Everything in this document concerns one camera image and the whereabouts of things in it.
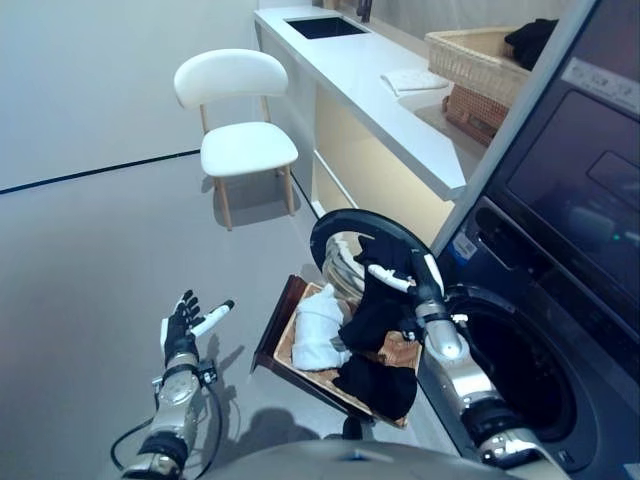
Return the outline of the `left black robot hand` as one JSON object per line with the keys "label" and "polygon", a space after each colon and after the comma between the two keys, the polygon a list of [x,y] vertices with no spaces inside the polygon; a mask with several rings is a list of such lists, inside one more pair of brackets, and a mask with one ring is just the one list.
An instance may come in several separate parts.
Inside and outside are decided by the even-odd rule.
{"label": "left black robot hand", "polygon": [[164,364],[168,365],[174,357],[184,353],[198,358],[196,339],[212,330],[234,306],[233,300],[226,300],[203,314],[198,297],[192,290],[187,290],[177,301],[172,313],[161,320],[160,345]]}

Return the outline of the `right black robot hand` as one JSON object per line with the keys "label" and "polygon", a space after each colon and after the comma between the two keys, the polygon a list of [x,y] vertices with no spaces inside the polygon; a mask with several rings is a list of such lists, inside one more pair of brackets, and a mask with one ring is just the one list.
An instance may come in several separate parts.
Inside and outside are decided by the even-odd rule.
{"label": "right black robot hand", "polygon": [[415,307],[444,303],[444,282],[432,253],[411,249],[409,253],[412,273],[397,276],[393,269],[378,264],[369,264],[366,272],[387,287],[407,295]]}

